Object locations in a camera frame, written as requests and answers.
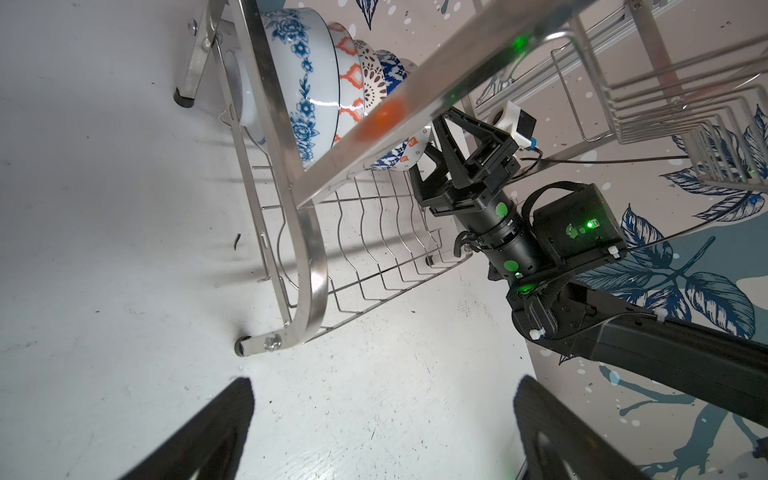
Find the black strap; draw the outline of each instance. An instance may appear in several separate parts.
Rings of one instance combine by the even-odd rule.
[[[528,198],[525,199],[525,203],[523,204],[522,210],[520,210],[520,214],[523,217],[523,221],[525,222],[528,227],[531,226],[531,210],[533,210],[533,205],[536,203],[536,200],[547,190],[551,188],[560,188],[562,190],[570,190],[572,192],[577,192],[584,187],[586,187],[587,184],[579,184],[578,182],[569,182],[567,180],[554,182],[553,184],[544,185],[542,188],[539,188],[534,193],[528,195]]]

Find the green sticker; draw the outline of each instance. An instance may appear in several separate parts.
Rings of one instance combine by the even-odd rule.
[[[520,266],[514,260],[507,260],[506,262],[504,262],[504,268],[508,272],[516,272],[518,268],[520,268]]]
[[[578,230],[576,230],[572,223],[568,224],[568,227],[565,229],[565,234],[568,235],[570,238],[576,238],[578,237]]]
[[[504,218],[507,216],[507,205],[504,202],[501,202],[499,205],[496,205],[496,215],[498,215],[499,218]]]

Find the black cable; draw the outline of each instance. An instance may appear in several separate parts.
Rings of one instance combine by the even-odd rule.
[[[520,158],[519,159],[520,161],[523,161],[523,160],[533,160],[534,162],[533,162],[533,164],[528,165],[522,172],[520,172],[519,174],[517,174],[514,177],[510,178],[509,182],[507,182],[507,185],[512,183],[513,180],[517,180],[518,178],[523,178],[526,174],[528,174],[529,171],[531,171],[534,168],[536,168],[536,165],[538,165],[538,162],[541,161],[541,157],[544,156],[544,152],[539,150],[537,147],[534,148],[534,151],[536,151],[538,153],[538,158]]]
[[[687,229],[682,230],[680,232],[674,233],[674,234],[670,235],[669,237],[660,238],[659,240],[656,240],[654,242],[646,243],[645,245],[640,245],[640,246],[637,246],[637,247],[630,248],[630,249],[628,249],[628,251],[633,252],[635,250],[641,250],[641,249],[644,249],[644,248],[652,247],[653,245],[657,245],[659,243],[666,242],[668,240],[672,240],[673,238],[677,238],[680,235],[685,235],[686,233],[690,233],[690,232],[692,232],[694,230],[699,230],[701,227],[705,227],[706,225],[709,225],[710,223],[716,222],[719,219],[725,217],[727,214],[733,212],[738,207],[741,207],[742,205],[744,205],[746,203],[747,200],[750,199],[750,197],[752,197],[753,194],[754,194],[754,192],[752,192],[752,191],[746,192],[746,195],[744,195],[744,198],[739,200],[739,203],[733,205],[731,208],[729,208],[728,210],[724,211],[723,213],[721,213],[720,215],[718,215],[715,218],[711,218],[711,219],[709,219],[707,221],[704,221],[704,222],[701,222],[698,225],[695,225],[695,226],[693,226],[691,228],[687,228]]]
[[[551,162],[553,164],[634,164],[644,161],[658,161],[658,160],[681,160],[684,158],[690,158],[687,155],[673,155],[670,157],[647,157],[647,158],[631,158],[628,160],[595,160],[595,161],[582,161],[582,160],[550,160],[545,158],[544,161]]]

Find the aluminum rail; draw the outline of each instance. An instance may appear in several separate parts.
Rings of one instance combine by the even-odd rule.
[[[315,198],[322,200],[331,194],[366,164],[428,124],[486,78],[539,46],[544,38],[593,2],[541,0],[522,5],[496,0],[487,5],[307,174],[295,179],[295,204],[306,206]],[[235,24],[240,37],[240,26]]]
[[[280,203],[291,232],[299,278],[298,307],[293,318],[286,318],[281,313],[284,328],[266,335],[239,339],[235,344],[235,353],[247,356],[294,346],[317,333],[328,302],[328,263],[314,205],[299,207],[290,195],[291,186],[306,175],[293,139],[288,110],[256,1],[230,0],[230,7],[272,160]],[[222,86],[228,88],[227,82],[224,81]],[[275,294],[283,312],[284,291],[276,286]]]

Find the blue patterned bowl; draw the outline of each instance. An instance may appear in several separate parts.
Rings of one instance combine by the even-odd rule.
[[[390,95],[398,85],[406,79],[406,70],[400,60],[390,51],[378,50],[376,57],[384,70],[384,82],[386,83],[386,94]],[[408,142],[404,141],[399,146],[393,148],[387,155],[384,155],[371,165],[373,170],[389,170],[400,162],[403,152],[406,151]]]
[[[336,136],[339,120],[336,50],[326,23],[311,8],[276,10],[263,14],[262,19],[293,136],[306,168],[330,150]],[[251,102],[255,111],[250,89],[242,90],[243,110],[246,111],[245,105]],[[243,125],[248,127],[254,140],[264,144],[258,116]]]

